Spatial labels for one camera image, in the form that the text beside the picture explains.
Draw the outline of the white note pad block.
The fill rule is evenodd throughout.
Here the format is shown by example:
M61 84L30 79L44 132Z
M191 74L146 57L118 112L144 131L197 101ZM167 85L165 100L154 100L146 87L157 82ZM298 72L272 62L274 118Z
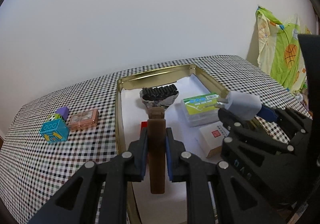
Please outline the white note pad block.
M197 141L206 158L219 154L222 150L223 139L229 135L229 131L218 121L199 128L200 135Z

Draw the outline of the white power adapter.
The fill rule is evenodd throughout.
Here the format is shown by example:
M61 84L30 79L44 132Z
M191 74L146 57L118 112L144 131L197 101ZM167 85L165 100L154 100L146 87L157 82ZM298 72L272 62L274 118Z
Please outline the white power adapter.
M261 110L262 103L258 95L229 91L227 97L217 98L217 103L214 106L225 108L242 120L250 121Z

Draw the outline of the green floss pick box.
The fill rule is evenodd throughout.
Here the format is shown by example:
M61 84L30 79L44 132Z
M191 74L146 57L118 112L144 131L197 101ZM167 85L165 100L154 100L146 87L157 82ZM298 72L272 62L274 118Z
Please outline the green floss pick box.
M219 121L215 105L220 96L217 93L208 93L181 100L182 109L190 127L211 124Z

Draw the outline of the blue toy building block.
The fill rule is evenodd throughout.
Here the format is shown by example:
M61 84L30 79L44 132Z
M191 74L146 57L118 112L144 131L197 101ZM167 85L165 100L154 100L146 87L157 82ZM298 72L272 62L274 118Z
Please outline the blue toy building block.
M56 119L43 123L39 134L50 144L64 142L68 140L69 128L62 119Z

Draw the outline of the copper framed card box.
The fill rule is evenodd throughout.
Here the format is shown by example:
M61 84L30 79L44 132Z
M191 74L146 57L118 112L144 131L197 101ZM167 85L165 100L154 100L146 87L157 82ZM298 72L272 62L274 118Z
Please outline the copper framed card box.
M99 111L96 108L94 108L94 109L73 115L68 124L68 127L71 130L71 132L90 129L97 126L98 118L99 118Z

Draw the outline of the green soccer toy block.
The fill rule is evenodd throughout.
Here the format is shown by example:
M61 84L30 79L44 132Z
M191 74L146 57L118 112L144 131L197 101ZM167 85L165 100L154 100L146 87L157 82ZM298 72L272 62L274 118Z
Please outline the green soccer toy block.
M51 115L48 116L47 122L50 122L50 121L53 121L53 120L56 120L56 119L62 119L63 120L63 117L58 113L54 113L54 114L51 114Z

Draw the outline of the purple cube block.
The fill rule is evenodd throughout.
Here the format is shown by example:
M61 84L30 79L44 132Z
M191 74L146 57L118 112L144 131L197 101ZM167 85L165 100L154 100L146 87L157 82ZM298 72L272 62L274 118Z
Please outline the purple cube block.
M69 108L67 106L58 108L56 113L59 114L64 121L66 121L69 116Z

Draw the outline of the red toy building block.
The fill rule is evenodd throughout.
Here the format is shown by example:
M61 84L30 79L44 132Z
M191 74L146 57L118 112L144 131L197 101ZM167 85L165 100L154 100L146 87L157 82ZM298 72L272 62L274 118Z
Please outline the red toy building block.
M148 127L148 122L147 121L142 121L140 124L140 131L142 131L144 128Z

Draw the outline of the gold metal tin tray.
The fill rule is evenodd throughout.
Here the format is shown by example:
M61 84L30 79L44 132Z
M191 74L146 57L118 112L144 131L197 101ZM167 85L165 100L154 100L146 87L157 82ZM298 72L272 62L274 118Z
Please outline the gold metal tin tray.
M122 77L118 80L116 95L116 136L119 152L123 152L129 147L129 144L125 143L124 138L124 127L121 111L121 90L132 90L137 88L141 90L143 87L156 87L175 84L175 82L179 79L191 75L199 77L199 80L201 80L204 86L210 89L211 92L215 92L221 95L221 97L226 97L228 89L218 82L214 76L209 75L203 69L199 68L199 66L194 64L152 69L147 72ZM132 185L133 184L129 184L127 196L129 220L131 223L141 223Z

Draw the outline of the white paper tray liner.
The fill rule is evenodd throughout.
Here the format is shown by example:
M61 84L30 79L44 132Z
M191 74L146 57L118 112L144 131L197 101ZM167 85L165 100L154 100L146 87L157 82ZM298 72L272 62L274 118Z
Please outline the white paper tray liner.
M190 127L182 107L182 99L210 93L199 77L187 76L175 82L179 96L165 111L166 126L172 129L174 138L184 143L185 149L199 156L202 160L217 163L220 155L207 159L197 137L199 127ZM121 111L125 143L129 144L139 138L141 122L148 120L146 106L139 97L140 90L121 90ZM187 198L185 183L172 183L165 180L165 193L153 195L150 192L149 175L143 182L133 183L133 192L141 223L184 223L187 220Z

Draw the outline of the green patterned hanging cloth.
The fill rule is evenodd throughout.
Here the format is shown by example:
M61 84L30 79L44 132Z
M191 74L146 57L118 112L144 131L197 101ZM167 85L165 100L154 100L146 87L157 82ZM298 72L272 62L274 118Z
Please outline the green patterned hanging cloth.
M271 11L258 7L258 67L291 93L299 92L306 82L306 68L298 41L299 34L310 34L295 14L285 22Z

